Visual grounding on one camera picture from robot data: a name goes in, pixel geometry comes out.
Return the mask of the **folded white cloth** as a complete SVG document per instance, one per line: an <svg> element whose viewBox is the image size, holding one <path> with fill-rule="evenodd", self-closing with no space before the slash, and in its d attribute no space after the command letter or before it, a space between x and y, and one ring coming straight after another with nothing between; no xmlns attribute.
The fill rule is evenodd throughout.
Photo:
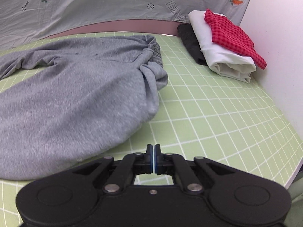
<svg viewBox="0 0 303 227"><path fill-rule="evenodd" d="M213 43L211 28L205 22L204 14L205 11L193 10L188 17L209 69L220 76L249 83L251 73L256 71L253 59Z"/></svg>

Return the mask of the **folded black cloth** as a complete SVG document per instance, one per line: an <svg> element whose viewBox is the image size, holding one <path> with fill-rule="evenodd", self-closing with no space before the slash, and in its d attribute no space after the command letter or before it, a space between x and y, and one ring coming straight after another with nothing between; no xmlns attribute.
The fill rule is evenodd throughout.
<svg viewBox="0 0 303 227"><path fill-rule="evenodd" d="M194 59L194 61L199 65L207 66L207 62L204 58L203 53L201 52L201 48L192 28L192 25L180 24L177 27L177 31L184 47L186 48L190 56Z"/></svg>

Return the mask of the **red checkered folded cloth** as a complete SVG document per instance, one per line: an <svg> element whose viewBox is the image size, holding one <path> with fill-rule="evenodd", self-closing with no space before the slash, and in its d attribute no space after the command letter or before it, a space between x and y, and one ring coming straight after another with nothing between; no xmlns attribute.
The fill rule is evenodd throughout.
<svg viewBox="0 0 303 227"><path fill-rule="evenodd" d="M254 43L250 37L226 16L215 14L207 9L204 14L204 21L211 29L213 43L236 54L251 57L262 70L267 67L266 61L254 49Z"/></svg>

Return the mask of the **grey carrot print sheet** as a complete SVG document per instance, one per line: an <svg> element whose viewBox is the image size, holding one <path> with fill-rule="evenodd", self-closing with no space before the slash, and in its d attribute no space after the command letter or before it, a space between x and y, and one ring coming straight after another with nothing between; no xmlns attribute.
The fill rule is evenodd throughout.
<svg viewBox="0 0 303 227"><path fill-rule="evenodd" d="M250 0L1 0L1 49L74 28L111 21L154 19L188 23L193 10L242 21Z"/></svg>

